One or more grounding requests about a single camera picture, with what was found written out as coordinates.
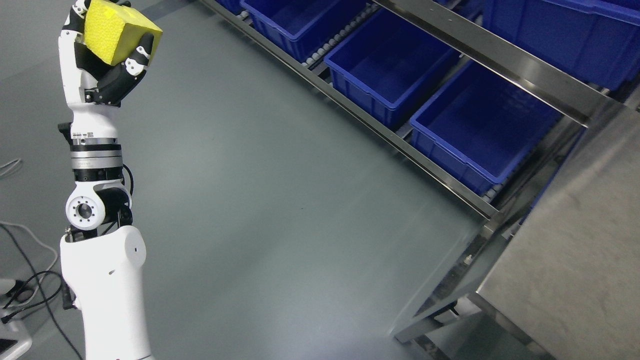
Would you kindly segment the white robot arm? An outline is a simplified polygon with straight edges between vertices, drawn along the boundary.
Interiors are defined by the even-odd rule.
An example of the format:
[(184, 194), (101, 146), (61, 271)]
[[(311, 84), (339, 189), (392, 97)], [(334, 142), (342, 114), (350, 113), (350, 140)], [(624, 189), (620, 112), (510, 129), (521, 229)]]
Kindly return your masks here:
[(106, 64), (85, 43), (90, 5), (71, 5), (57, 39), (72, 113), (57, 128), (69, 145), (75, 182), (59, 242), (62, 278), (75, 298), (63, 304), (81, 312), (85, 359), (152, 360), (142, 285), (147, 249), (133, 225), (114, 117), (147, 73), (154, 35), (142, 35), (123, 61)]

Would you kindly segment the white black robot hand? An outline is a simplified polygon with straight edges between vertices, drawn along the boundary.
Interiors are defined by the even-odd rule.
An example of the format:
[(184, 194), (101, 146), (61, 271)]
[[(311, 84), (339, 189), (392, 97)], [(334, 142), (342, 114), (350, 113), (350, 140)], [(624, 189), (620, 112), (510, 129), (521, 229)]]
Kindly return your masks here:
[(119, 107), (142, 81), (150, 64), (154, 35), (142, 35), (139, 43), (119, 63), (105, 63), (83, 43), (90, 0), (74, 0), (60, 35), (58, 53), (62, 90), (69, 109), (85, 103)]

